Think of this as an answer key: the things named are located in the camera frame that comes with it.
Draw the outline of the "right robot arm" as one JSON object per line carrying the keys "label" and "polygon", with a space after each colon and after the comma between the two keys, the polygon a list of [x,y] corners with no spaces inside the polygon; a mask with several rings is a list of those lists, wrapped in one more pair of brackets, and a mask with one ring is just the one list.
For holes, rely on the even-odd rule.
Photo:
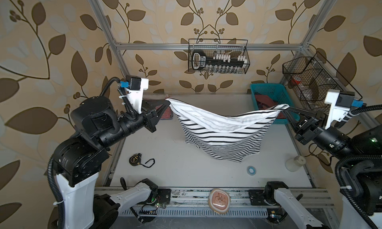
{"label": "right robot arm", "polygon": [[381,105],[364,106],[341,114],[334,127],[329,115],[322,111],[288,105],[271,108],[284,114],[299,142],[312,141],[339,160],[333,173],[340,192],[361,223],[370,229],[382,226],[378,215],[382,211],[382,127],[377,126],[353,138],[340,132],[339,127],[353,116],[381,108]]}

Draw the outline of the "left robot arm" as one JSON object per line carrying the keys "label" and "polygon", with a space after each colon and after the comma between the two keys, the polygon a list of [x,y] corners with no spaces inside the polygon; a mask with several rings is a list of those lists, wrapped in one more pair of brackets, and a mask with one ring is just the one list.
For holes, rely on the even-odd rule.
{"label": "left robot arm", "polygon": [[147,78],[110,79],[100,95],[84,100],[71,113],[75,133],[62,142],[49,159],[47,180],[55,197],[58,219],[55,229],[108,229],[118,215],[134,206],[158,207],[169,201],[149,179],[112,195],[95,194],[102,164],[110,147],[141,128],[155,132],[170,106],[167,100],[145,100]]}

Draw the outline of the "black white striped tank top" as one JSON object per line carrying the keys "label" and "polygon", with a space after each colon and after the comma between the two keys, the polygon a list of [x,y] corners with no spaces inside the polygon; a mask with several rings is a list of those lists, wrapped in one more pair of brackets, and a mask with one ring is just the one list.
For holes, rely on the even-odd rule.
{"label": "black white striped tank top", "polygon": [[267,130],[278,115],[289,108],[288,104],[281,104],[237,116],[222,116],[176,99],[168,101],[178,117],[186,143],[216,160],[238,163],[260,152]]}

